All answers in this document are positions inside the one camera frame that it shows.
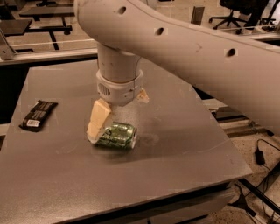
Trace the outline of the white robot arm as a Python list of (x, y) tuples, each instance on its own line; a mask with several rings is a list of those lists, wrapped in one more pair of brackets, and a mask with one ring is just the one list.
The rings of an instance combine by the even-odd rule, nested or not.
[(188, 24), (140, 0), (74, 0), (80, 28), (97, 43), (100, 97), (124, 106), (141, 91), (145, 58), (280, 135), (280, 50)]

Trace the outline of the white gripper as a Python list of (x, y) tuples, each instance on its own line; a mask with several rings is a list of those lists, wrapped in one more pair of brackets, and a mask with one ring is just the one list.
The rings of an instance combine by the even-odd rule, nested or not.
[(140, 74), (134, 80), (116, 83), (106, 80), (100, 71), (97, 72), (97, 92), (101, 98), (94, 102), (90, 121), (87, 125), (87, 139), (92, 144), (95, 144), (101, 138), (105, 129), (113, 122), (112, 110), (109, 104), (125, 106), (135, 98), (143, 103), (150, 101), (147, 92), (143, 88), (143, 77), (144, 73), (140, 70)]

